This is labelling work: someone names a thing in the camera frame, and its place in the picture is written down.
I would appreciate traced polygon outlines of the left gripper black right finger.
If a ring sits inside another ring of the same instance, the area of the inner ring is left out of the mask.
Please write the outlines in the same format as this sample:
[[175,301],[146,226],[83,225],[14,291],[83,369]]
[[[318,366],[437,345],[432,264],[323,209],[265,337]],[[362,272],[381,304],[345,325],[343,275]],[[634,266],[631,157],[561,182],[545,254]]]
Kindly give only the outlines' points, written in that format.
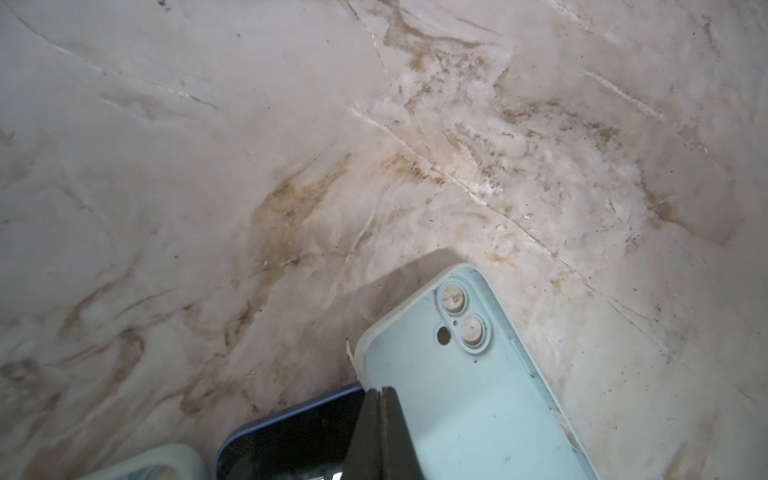
[[381,392],[381,475],[386,480],[424,480],[403,410],[392,387]]

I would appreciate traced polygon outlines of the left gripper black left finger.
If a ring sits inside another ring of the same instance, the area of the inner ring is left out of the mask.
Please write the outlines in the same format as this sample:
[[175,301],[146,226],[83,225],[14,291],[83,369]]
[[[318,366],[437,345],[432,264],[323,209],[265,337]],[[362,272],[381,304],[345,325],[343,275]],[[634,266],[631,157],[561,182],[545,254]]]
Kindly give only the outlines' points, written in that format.
[[381,394],[366,392],[344,460],[343,480],[380,480],[382,474]]

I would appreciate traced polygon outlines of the light green phone case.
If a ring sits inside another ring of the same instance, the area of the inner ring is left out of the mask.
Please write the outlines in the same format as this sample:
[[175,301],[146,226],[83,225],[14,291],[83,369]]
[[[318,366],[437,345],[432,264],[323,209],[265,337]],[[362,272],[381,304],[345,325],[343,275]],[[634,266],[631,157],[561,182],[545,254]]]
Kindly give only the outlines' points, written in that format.
[[125,461],[94,471],[81,480],[159,479],[159,472],[173,470],[179,479],[209,479],[202,456],[192,447],[171,443],[155,447]]
[[353,365],[393,388],[428,479],[593,479],[567,416],[484,275],[457,264],[369,327]]

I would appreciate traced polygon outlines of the black phone blue back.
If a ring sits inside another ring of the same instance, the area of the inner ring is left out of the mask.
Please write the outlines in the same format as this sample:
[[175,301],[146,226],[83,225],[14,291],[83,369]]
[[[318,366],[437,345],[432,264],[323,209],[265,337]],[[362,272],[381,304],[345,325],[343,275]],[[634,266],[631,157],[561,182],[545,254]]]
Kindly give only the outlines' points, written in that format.
[[237,428],[212,477],[340,479],[364,398],[355,382]]

